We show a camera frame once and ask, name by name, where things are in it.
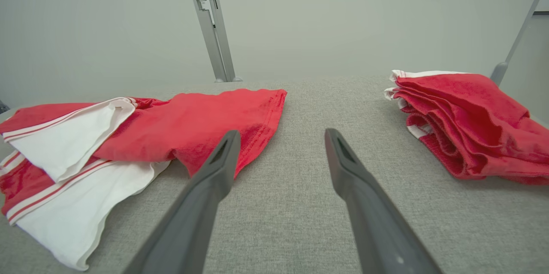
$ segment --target gray fabric surface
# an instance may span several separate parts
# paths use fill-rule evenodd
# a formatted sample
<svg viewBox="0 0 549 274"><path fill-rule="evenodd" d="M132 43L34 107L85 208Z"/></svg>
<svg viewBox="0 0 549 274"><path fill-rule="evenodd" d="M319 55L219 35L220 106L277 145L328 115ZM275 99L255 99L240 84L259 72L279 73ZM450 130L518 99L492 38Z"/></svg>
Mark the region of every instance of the gray fabric surface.
<svg viewBox="0 0 549 274"><path fill-rule="evenodd" d="M341 131L445 273L546 273L549 187L455 180L408 132L406 115L383 98L390 86L383 76L151 87L120 96L168 99L239 87L288 91L278 132L220 204L205 273L360 272L347 208L329 176L327 127ZM86 100L107 98L98 93ZM0 146L0 157L9 152ZM121 272L187 181L184 167L174 162L143 193L118 204L88 272ZM3 274L76 273L6 219L0 219L0 239Z"/></svg>

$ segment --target folded red towel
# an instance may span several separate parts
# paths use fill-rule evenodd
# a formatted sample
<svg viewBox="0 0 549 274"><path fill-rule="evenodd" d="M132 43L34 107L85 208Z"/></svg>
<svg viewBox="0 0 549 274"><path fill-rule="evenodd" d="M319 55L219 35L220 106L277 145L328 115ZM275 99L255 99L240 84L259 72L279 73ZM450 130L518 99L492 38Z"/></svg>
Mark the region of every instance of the folded red towel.
<svg viewBox="0 0 549 274"><path fill-rule="evenodd" d="M393 71L386 97L409 113L408 130L460 179L501 176L549 184L549 130L489 78Z"/></svg>

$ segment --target red towel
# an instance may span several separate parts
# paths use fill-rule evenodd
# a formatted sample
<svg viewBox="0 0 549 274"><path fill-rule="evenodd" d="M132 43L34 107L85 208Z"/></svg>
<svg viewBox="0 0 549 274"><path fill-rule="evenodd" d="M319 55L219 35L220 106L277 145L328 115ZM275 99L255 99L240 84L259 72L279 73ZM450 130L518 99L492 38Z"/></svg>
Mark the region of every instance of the red towel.
<svg viewBox="0 0 549 274"><path fill-rule="evenodd" d="M457 72L393 71L386 97L406 125L460 179L501 176L549 184L549 130L489 78Z"/></svg>
<svg viewBox="0 0 549 274"><path fill-rule="evenodd" d="M178 94L167 102L152 98L129 98L136 107L135 111L102 143L86 166L96 160L158 162L178 159L192 176L223 135L237 129L241 134L241 151L236 177L243 167L261 153L276 132L285 98L284 90L246 89L219 95ZM93 105L49 104L22 108L0 124L0 133L6 141L10 141L12 137L8 136L14 135L14 131L33 133L37 129L50 127L44 123L57 123L59 118ZM2 167L0 190L6 195L2 207L4 215L22 200L45 194L47 189L54 190L55 181L18 152L7 157ZM78 176L60 183L66 185Z"/></svg>

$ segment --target white stripe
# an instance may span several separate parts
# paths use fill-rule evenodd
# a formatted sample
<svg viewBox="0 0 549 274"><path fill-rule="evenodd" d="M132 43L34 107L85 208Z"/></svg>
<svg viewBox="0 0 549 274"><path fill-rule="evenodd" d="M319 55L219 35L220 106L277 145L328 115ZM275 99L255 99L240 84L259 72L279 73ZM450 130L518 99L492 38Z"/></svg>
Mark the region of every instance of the white stripe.
<svg viewBox="0 0 549 274"><path fill-rule="evenodd" d="M396 100L396 102L398 104L398 108L408 107L408 102L406 102L406 100L402 97L398 97L398 100Z"/></svg>
<svg viewBox="0 0 549 274"><path fill-rule="evenodd" d="M61 182L81 172L96 149L134 111L128 98L111 100L9 142L53 181Z"/></svg>
<svg viewBox="0 0 549 274"><path fill-rule="evenodd" d="M99 106L101 104L107 104L108 105L109 102L112 102L112 101L115 101L115 100L120 100L120 99L123 99L126 102L131 102L131 100L129 98L126 98L126 97L113 98L113 99L110 99L110 100L106 100L104 102L100 102L98 104L88 106L86 108L81 108L81 109L75 110L73 112L70 112L69 114L65 114L61 117L55 118L55 119L53 119L51 121L48 121L46 123L42 123L42 124L38 124L38 125L35 125L35 126L30 126L30 127L25 127L24 129L18 129L16 131L4 132L2 134L2 137L4 137L5 141L8 141L8 139L15 139L15 138L20 138L20 137L25 137L26 135L31 135L32 133L37 132L37 129L43 129L44 127L47 127L47 126L52 127L52 126L55 126L55 125L59 125L62 122L66 121L69 117L75 116L76 114L78 114L80 112L86 111L90 108L95 108L96 106Z"/></svg>
<svg viewBox="0 0 549 274"><path fill-rule="evenodd" d="M105 219L119 202L143 190L169 162L122 162L101 168L17 221L66 266L85 271Z"/></svg>
<svg viewBox="0 0 549 274"><path fill-rule="evenodd" d="M98 165L102 164L106 162L106 160L104 159L100 159L100 160L97 160L97 161L94 161L93 163L90 163L90 165L88 166L85 166L84 168L82 168L82 172L85 172L85 171L88 171L90 169L94 169L95 167L97 167ZM50 200L53 200L53 198L57 197L59 194L61 194L63 191L67 190L67 188L71 187L72 185L74 185L75 183L77 183L78 181L82 180L83 178L86 178L87 176L89 176L90 174L94 173L95 171L103 168L103 167L106 167L106 166L110 166L112 165L113 163L115 163L116 161L110 161L108 163L104 163L103 165L101 165L101 167L97 168L96 170L90 170L89 172L87 172L86 174L82 174L81 176L79 176L78 178L76 178L76 176L74 176L73 178L69 178L68 180L65 180L63 182L59 182L59 183L56 183L56 184L53 184L51 186L49 186L48 188L45 188L45 190L42 190L41 192L33 195L33 196L30 196L29 198L25 199L25 200L22 200L21 202L19 202L18 204L16 204L13 208L11 208L8 213L6 213L6 217L8 219L11 219L13 215L15 215L15 213L17 213L19 210L23 209L25 206L28 206L30 204L32 204L33 202L36 202L37 200L40 200L41 198L44 198L45 196L51 194L52 192L55 192L57 189L59 189L60 187L63 187L61 188L59 191L55 192L55 194L49 196L48 198L42 200L41 202L38 202L37 204L34 204L33 206L30 206L29 208L25 209L24 211L22 211L21 213L18 213L18 215L16 217L14 217L14 219L12 219L9 223L10 225L13 225L14 223L16 223L16 221L18 219L20 219L21 217L25 216L27 213L30 213L31 211L35 210L36 208L42 206L43 204L49 202Z"/></svg>
<svg viewBox="0 0 549 274"><path fill-rule="evenodd" d="M417 125L410 125L406 127L408 128L408 131L410 131L410 133L412 133L412 135L414 135L417 139L420 139L424 135L429 135L429 133L433 131L431 125L429 124L425 124L421 127L418 127Z"/></svg>
<svg viewBox="0 0 549 274"><path fill-rule="evenodd" d="M441 70L432 70L432 71L422 71L422 72L406 72L402 70L392 70L389 80L395 82L397 77L401 78L420 78L427 76L437 76L437 75L451 75L455 73L469 73L469 72L459 72L459 71L441 71Z"/></svg>
<svg viewBox="0 0 549 274"><path fill-rule="evenodd" d="M25 161L25 156L23 156L23 154L19 154L19 156L17 156L14 160L8 163L6 167L2 167L2 169L0 169L0 175L5 175L9 171L12 171L13 169L15 169L15 167L19 166L19 164L22 163L23 161Z"/></svg>
<svg viewBox="0 0 549 274"><path fill-rule="evenodd" d="M393 96L395 96L396 90L398 90L396 87L386 88L383 90L383 96L385 96L388 100L392 100Z"/></svg>
<svg viewBox="0 0 549 274"><path fill-rule="evenodd" d="M6 158L4 158L4 160L2 160L2 162L0 163L0 166L5 165L8 162L8 160L12 159L12 157L14 157L17 153L19 153L18 150L13 151L10 155L8 155L8 157L6 157Z"/></svg>
<svg viewBox="0 0 549 274"><path fill-rule="evenodd" d="M128 97L128 98L130 99L130 102L132 103L132 105L133 105L135 108L137 108L137 107L139 106L139 105L137 104L135 98L133 98L133 97Z"/></svg>

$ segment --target gray wall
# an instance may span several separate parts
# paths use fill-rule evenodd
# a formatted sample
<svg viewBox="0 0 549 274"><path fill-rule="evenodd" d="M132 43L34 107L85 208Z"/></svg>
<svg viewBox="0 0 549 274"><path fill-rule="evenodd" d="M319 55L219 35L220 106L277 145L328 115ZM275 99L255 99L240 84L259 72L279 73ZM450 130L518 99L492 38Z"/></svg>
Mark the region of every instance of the gray wall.
<svg viewBox="0 0 549 274"><path fill-rule="evenodd" d="M530 20L501 89L542 124L549 124L549 16L533 16Z"/></svg>
<svg viewBox="0 0 549 274"><path fill-rule="evenodd" d="M237 76L490 75L533 0L221 0Z"/></svg>
<svg viewBox="0 0 549 274"><path fill-rule="evenodd" d="M214 82L192 0L0 0L8 106Z"/></svg>

